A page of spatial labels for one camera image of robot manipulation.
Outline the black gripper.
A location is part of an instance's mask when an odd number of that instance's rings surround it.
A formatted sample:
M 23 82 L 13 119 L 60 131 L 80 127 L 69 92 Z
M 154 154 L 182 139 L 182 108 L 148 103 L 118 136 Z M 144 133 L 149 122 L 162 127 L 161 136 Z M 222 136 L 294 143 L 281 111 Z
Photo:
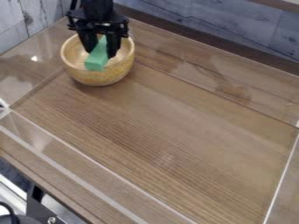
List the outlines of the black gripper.
M 128 37 L 128 18 L 116 12 L 113 0 L 70 0 L 65 16 L 86 53 L 98 43 L 96 33 L 106 34 L 106 57 L 113 58 L 121 38 Z

